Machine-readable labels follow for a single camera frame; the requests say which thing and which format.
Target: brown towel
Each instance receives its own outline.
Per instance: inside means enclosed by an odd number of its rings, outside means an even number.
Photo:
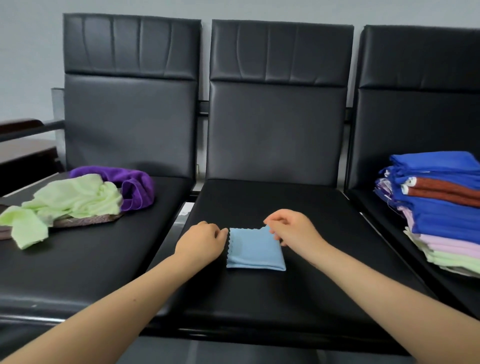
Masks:
[[[417,177],[415,186],[408,187],[407,195],[435,198],[458,205],[480,207],[480,191],[432,178]]]
[[[7,209],[8,206],[0,205],[0,214]],[[53,222],[54,228],[73,228],[76,226],[87,226],[94,224],[103,224],[105,222],[111,222],[120,219],[123,213],[118,215],[100,215],[93,216],[91,218],[72,218],[65,216],[58,218]],[[12,228],[10,226],[0,226],[0,240],[6,240],[12,238]]]

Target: purple towel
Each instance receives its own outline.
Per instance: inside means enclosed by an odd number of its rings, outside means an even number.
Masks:
[[[121,211],[140,210],[150,206],[155,198],[152,178],[139,170],[126,170],[124,168],[111,168],[101,166],[85,166],[75,168],[70,172],[70,178],[85,174],[99,174],[104,182],[112,182],[121,186],[123,204]]]

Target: pink cloth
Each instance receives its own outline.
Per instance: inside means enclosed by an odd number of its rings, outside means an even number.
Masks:
[[[408,227],[410,231],[415,225],[413,220],[412,211],[406,207],[399,207],[407,219]],[[446,253],[454,253],[460,255],[471,256],[472,258],[480,259],[480,244],[466,242],[464,240],[443,238],[441,236],[427,235],[427,234],[415,234],[419,240],[428,245],[432,250]]]

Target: gray wall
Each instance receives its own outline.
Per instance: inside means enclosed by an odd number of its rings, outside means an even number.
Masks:
[[[480,0],[0,0],[0,121],[52,119],[50,88],[63,87],[63,12],[202,19],[203,99],[208,98],[211,19],[353,24],[352,63],[365,24],[480,27]]]

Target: folded light green cloth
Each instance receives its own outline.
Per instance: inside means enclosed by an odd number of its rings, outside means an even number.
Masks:
[[[55,219],[116,215],[122,204],[115,184],[103,182],[98,174],[50,182],[33,196],[22,207],[10,206],[0,215],[0,225],[12,227],[12,238],[20,249],[46,239]]]
[[[467,255],[439,252],[432,250],[423,241],[417,239],[409,228],[405,228],[403,232],[414,242],[414,244],[423,251],[427,260],[430,263],[436,264],[440,267],[451,268],[461,267],[471,272],[480,274],[480,259],[472,258]]]

